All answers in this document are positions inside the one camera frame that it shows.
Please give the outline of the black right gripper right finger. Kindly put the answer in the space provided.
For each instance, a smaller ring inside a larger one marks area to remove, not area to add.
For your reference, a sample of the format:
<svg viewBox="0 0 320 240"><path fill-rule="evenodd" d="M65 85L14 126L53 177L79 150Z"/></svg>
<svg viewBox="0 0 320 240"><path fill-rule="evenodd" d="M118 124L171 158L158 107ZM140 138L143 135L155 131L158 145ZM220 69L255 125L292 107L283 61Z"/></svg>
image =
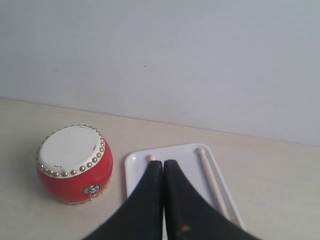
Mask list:
<svg viewBox="0 0 320 240"><path fill-rule="evenodd" d="M205 199L189 182L176 160L163 168L163 204L169 240L256 240L236 226Z"/></svg>

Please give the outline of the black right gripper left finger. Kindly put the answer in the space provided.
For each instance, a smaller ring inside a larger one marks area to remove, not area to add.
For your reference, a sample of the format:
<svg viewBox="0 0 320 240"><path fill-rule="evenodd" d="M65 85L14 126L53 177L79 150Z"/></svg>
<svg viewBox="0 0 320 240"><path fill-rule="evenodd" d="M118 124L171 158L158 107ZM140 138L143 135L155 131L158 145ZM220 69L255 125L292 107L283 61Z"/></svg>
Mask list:
<svg viewBox="0 0 320 240"><path fill-rule="evenodd" d="M86 240L161 240L163 164L152 160L121 207Z"/></svg>

